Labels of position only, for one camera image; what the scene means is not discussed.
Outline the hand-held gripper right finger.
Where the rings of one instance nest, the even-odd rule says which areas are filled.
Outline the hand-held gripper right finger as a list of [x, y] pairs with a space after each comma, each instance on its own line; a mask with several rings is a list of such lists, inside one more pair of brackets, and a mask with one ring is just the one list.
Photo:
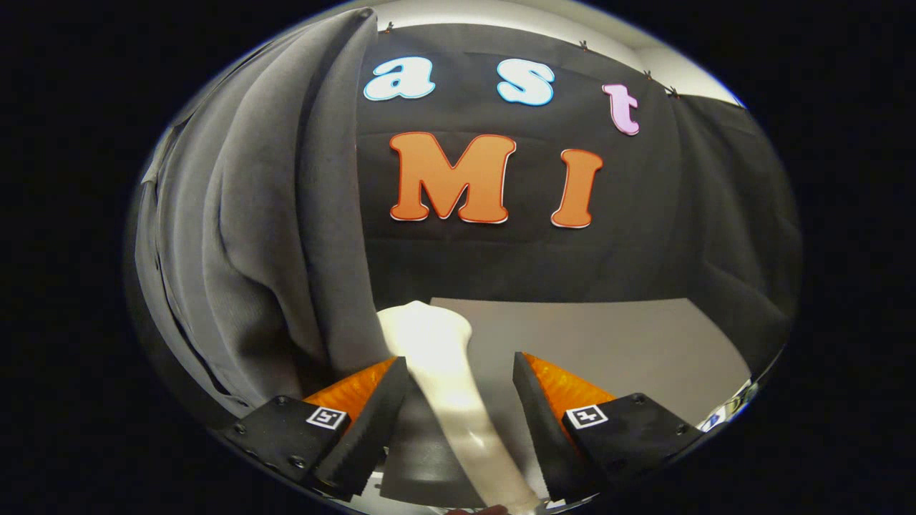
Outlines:
[[612, 396], [535, 355], [515, 354], [512, 380], [553, 501], [631, 488], [703, 437], [644, 393]]

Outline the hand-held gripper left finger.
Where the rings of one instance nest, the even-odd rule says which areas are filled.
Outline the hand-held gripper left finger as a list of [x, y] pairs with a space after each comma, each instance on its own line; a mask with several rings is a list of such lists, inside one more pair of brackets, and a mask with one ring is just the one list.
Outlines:
[[350, 501], [381, 460], [408, 385], [406, 359], [393, 356], [303, 400], [272, 398], [220, 437], [300, 488]]

